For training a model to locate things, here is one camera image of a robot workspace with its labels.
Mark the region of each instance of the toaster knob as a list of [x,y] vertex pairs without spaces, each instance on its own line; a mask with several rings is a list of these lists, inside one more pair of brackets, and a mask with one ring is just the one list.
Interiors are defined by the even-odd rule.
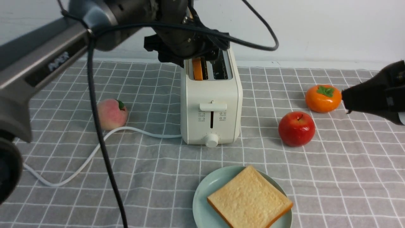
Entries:
[[209,134],[205,137],[205,145],[207,147],[216,147],[218,145],[218,136],[215,134]]

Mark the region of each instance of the light green plate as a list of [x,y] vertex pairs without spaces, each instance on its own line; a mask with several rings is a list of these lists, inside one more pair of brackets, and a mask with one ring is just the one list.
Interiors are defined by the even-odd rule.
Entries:
[[[215,170],[201,181],[193,199],[193,216],[198,228],[229,228],[221,216],[208,204],[207,197],[228,183],[244,168],[244,166],[226,166]],[[261,171],[259,171],[259,173],[280,192],[286,195],[280,185],[272,178]],[[291,224],[292,210],[289,210],[273,223],[270,228],[291,228]]]

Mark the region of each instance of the toaster lever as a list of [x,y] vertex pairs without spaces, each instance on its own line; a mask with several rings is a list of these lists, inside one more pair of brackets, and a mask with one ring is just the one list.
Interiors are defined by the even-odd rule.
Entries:
[[200,103],[200,110],[204,112],[223,112],[226,111],[226,104],[221,103]]

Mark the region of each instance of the white toaster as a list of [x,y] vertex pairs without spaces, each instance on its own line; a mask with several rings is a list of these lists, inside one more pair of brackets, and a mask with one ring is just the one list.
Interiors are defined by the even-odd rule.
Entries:
[[181,73],[180,128],[187,144],[233,143],[239,137],[243,90],[232,48],[218,60],[186,60]]

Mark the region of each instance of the table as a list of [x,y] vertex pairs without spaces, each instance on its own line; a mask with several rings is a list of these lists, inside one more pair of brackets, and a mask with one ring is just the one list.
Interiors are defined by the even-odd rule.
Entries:
[[[118,98],[128,126],[180,134],[180,67],[95,62],[98,100]],[[210,172],[254,165],[274,178],[294,202],[293,227],[399,228],[405,226],[405,127],[341,105],[310,112],[305,91],[339,89],[376,74],[367,70],[240,67],[244,89],[238,140],[217,148],[186,145],[129,131],[107,141],[130,227],[195,227],[192,199]],[[290,111],[311,114],[317,132],[304,147],[281,143],[277,125]],[[79,61],[30,102],[34,141],[17,141],[28,165],[51,182],[70,176],[98,144]],[[0,206],[0,227],[121,227],[101,153],[75,179],[46,187],[27,171]]]

